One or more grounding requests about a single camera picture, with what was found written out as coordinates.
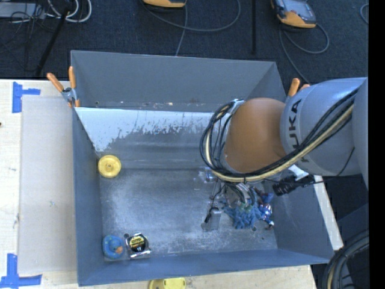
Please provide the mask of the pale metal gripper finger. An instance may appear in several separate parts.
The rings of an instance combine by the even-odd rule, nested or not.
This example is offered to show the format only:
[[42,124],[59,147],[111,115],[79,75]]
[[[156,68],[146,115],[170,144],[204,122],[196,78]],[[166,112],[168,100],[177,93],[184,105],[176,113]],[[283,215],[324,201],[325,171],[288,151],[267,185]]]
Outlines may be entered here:
[[213,174],[208,167],[201,167],[198,169],[197,185],[199,187],[215,188],[218,184],[218,177]]
[[222,194],[222,186],[215,187],[208,205],[206,216],[201,223],[204,232],[215,231],[219,229],[220,220],[223,213],[220,199]]

